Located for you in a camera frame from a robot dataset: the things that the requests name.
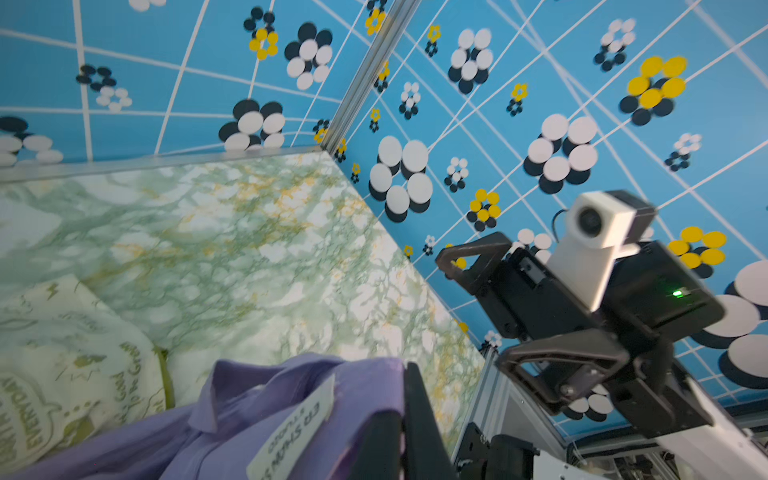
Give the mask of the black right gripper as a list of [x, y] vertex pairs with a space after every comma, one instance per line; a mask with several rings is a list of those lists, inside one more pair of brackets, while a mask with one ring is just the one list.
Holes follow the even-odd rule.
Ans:
[[547, 260], [503, 233], [442, 249], [438, 268], [480, 302], [500, 333], [516, 340], [500, 373], [549, 414], [593, 388], [649, 438], [712, 423], [675, 360], [675, 343], [719, 321], [723, 307], [661, 243], [644, 232], [656, 208], [625, 190], [607, 192], [636, 209], [600, 308], [588, 311]]

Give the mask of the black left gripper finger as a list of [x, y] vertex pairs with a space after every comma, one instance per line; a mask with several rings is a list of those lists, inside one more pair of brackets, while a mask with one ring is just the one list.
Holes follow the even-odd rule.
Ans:
[[352, 479], [456, 477], [418, 366], [408, 363], [403, 378], [404, 412], [381, 412], [368, 422], [350, 469]]

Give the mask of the purple shirt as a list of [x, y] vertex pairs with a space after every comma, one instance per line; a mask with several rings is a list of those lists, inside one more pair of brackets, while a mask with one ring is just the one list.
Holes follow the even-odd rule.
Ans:
[[196, 403], [91, 438], [16, 479], [347, 479], [379, 413], [404, 412], [398, 358], [219, 360]]

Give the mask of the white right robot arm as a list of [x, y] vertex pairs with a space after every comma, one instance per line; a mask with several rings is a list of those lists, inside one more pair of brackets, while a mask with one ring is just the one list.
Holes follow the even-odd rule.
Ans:
[[625, 191], [581, 194], [540, 260], [500, 232], [443, 249], [439, 269], [512, 340], [498, 370], [550, 415], [595, 387], [644, 437], [707, 479], [763, 479], [766, 452], [676, 360], [723, 304], [663, 244], [656, 208]]

